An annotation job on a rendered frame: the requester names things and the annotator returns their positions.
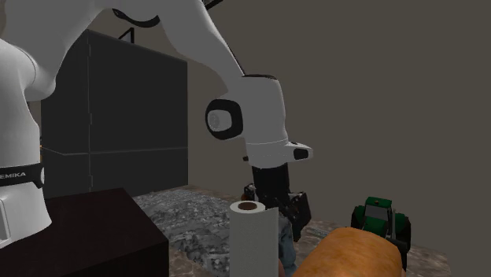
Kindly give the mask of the dark maroon robot stand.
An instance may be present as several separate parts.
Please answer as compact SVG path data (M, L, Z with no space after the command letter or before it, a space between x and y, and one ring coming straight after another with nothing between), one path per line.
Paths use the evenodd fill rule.
M50 226L0 249L0 277L170 277L168 239L125 190L46 207Z

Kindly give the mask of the white paper towel roll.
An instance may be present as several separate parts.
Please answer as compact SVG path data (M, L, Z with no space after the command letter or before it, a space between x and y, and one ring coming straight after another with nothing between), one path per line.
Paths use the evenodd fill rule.
M257 201L230 205L230 277L279 277L279 211Z

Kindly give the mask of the green toy tractor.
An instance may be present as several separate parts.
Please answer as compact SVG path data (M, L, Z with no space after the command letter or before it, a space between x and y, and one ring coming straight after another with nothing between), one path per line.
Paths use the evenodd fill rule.
M400 251L402 268L407 271L412 224L405 214L395 211L392 203L385 198L367 197L364 205L354 208L351 227L369 231L393 243Z

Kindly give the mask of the orange brown bread loaf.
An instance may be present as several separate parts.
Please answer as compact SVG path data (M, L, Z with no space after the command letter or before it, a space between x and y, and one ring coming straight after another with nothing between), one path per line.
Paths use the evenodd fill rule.
M406 277L399 249L387 239L353 227L323 238L292 277Z

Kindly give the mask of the blue grey mottled object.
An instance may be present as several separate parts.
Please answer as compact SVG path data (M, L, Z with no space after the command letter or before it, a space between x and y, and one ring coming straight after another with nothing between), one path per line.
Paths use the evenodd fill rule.
M286 277L292 277L297 270L296 251L293 246L291 222L282 213L279 213L279 259Z

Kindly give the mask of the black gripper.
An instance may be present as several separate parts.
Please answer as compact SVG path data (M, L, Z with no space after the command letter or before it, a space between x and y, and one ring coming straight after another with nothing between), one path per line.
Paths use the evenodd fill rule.
M244 187L243 200L258 200L267 209L280 207L292 227L293 240L298 242L301 231L310 222L312 215L305 192L291 193L288 164L275 168L252 167L253 183Z

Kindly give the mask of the large dark cabinet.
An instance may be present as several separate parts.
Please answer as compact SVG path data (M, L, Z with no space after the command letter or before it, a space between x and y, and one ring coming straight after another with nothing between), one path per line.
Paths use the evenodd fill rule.
M187 184L185 61L87 30L41 106L46 198Z

